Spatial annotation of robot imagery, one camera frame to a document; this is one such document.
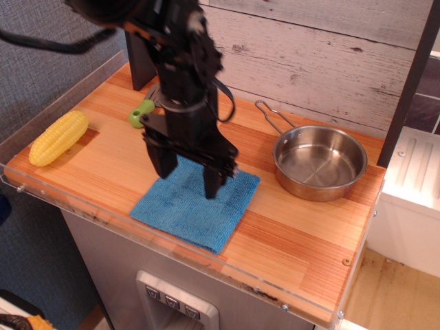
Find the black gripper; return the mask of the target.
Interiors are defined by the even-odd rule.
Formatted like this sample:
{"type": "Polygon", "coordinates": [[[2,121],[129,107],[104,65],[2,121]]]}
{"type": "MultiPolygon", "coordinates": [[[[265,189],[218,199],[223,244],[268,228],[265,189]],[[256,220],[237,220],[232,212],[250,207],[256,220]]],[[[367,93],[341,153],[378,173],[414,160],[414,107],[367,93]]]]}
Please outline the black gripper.
{"type": "Polygon", "coordinates": [[[167,178],[176,168],[177,156],[205,166],[204,188],[207,199],[214,199],[228,177],[238,174],[237,148],[220,133],[217,104],[202,101],[191,107],[165,104],[165,114],[146,114],[144,141],[156,173],[167,178]]]}

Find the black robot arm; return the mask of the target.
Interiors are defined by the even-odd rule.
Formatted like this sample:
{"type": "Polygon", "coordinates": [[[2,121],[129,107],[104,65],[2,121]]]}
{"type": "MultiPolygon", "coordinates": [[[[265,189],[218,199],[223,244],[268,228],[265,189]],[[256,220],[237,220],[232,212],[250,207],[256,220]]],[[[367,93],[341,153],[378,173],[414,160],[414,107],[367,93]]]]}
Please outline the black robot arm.
{"type": "Polygon", "coordinates": [[[238,173],[237,148],[219,132],[217,79],[223,69],[198,1],[68,1],[91,23],[144,40],[160,82],[162,115],[143,115],[144,141],[157,174],[167,178],[178,156],[203,165],[206,198],[238,173]]]}

